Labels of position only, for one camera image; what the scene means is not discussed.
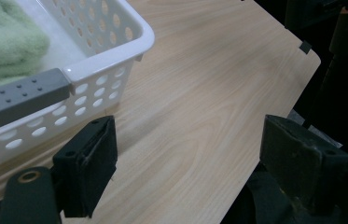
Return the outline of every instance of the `wooden table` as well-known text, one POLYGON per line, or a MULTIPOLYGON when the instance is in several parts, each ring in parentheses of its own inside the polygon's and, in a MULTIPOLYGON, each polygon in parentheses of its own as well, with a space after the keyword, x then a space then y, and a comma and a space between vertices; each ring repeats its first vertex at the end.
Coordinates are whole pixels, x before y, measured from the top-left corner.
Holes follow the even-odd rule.
MULTIPOLYGON (((112 181, 92 219, 64 223, 219 223, 258 164, 264 116, 287 116, 319 58, 252 0, 129 2, 156 43, 105 111, 117 124, 112 181)), ((1 166, 0 197, 83 125, 1 166)))

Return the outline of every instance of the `gray handle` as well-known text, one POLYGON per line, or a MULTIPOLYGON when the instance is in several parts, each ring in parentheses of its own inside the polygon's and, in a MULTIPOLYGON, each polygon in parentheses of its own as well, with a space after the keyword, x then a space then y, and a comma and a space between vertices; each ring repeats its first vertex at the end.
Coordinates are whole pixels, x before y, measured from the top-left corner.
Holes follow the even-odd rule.
POLYGON ((58 68, 0 86, 0 127, 67 99, 69 86, 58 68))

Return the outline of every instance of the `towel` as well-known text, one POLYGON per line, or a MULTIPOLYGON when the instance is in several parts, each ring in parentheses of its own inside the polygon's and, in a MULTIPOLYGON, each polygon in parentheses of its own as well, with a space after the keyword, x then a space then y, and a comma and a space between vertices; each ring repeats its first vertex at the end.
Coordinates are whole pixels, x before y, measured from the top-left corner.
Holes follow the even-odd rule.
POLYGON ((0 0, 0 85, 34 74, 49 38, 14 0, 0 0))

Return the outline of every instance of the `laundry basket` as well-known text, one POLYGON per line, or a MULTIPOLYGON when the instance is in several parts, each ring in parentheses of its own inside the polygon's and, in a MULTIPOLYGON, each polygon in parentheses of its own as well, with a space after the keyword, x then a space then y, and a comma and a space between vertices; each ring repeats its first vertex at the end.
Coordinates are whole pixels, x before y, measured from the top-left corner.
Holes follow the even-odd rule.
POLYGON ((17 2, 50 47, 43 72, 0 87, 0 164, 116 104, 154 43, 124 0, 17 2))

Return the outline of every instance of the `fabric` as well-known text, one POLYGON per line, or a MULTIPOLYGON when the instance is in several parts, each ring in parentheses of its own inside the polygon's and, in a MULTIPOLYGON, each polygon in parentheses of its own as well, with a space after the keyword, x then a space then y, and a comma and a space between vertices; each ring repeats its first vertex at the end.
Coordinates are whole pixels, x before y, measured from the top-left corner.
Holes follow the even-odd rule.
POLYGON ((49 38, 14 0, 0 0, 0 85, 34 74, 49 38))

